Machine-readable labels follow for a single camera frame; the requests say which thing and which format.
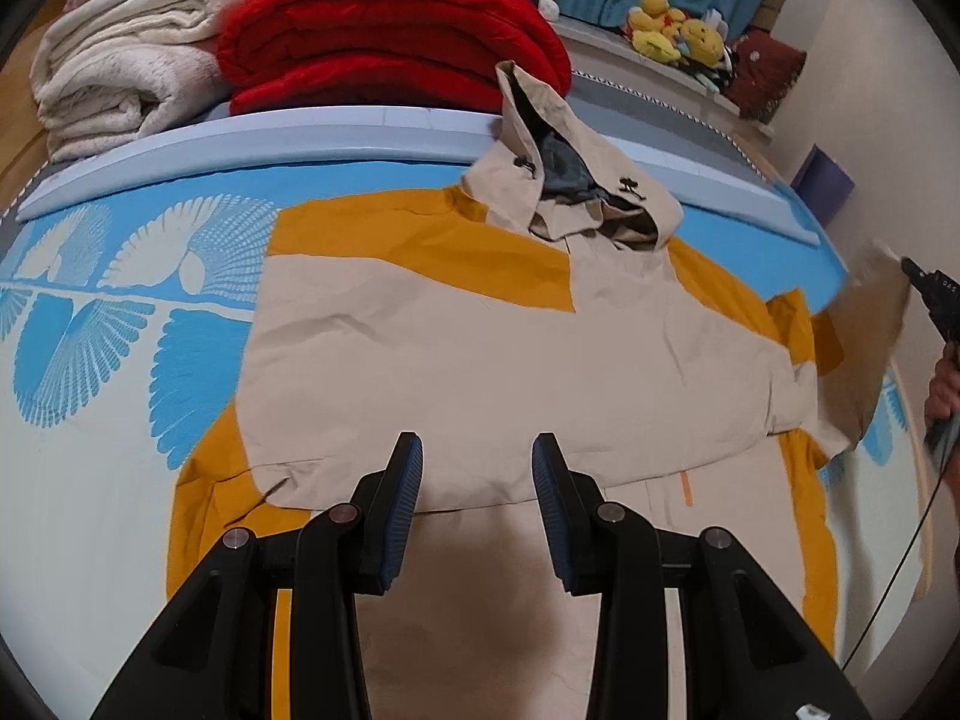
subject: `stack of blankets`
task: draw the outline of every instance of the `stack of blankets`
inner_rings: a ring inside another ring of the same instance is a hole
[[[183,124],[229,95],[213,55],[244,0],[89,0],[43,36],[30,72],[53,162]]]
[[[496,64],[560,95],[570,60],[528,0],[247,0],[217,60],[232,114],[296,105],[401,104],[498,113]]]

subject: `white wall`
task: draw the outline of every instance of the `white wall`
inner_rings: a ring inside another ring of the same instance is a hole
[[[805,34],[799,2],[794,21],[774,32],[788,42]],[[800,82],[774,118],[771,161],[791,177],[817,143],[856,182],[827,228],[843,256],[878,237],[960,280],[960,76],[925,19],[910,0],[831,0],[808,50]],[[918,421],[941,346],[914,298],[896,362]],[[875,720],[899,717],[960,624],[957,528],[943,498],[934,511],[933,590],[858,685]]]

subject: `red blanket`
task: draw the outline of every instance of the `red blanket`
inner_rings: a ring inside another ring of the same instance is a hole
[[[248,0],[217,59],[232,113],[294,104],[435,104],[496,112],[513,59],[561,95],[563,44],[527,0]]]

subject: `pillow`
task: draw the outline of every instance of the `pillow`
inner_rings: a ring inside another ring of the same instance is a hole
[[[759,119],[770,124],[787,93],[803,71],[806,52],[753,29],[733,41],[733,71],[736,77],[724,90],[740,108],[741,119]]]

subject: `bed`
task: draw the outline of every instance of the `bed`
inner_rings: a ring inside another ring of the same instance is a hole
[[[823,231],[725,136],[587,76],[571,106],[683,202],[679,236],[762,298],[800,287],[817,311],[836,292],[844,267]],[[165,603],[174,483],[236,386],[277,210],[448,185],[496,131],[482,114],[378,106],[241,119],[32,182],[0,224],[0,576],[16,577],[0,632],[61,720],[89,717]],[[821,472],[841,662],[928,496],[907,414],[890,370],[867,437]],[[854,679],[923,591],[928,549],[912,549]]]

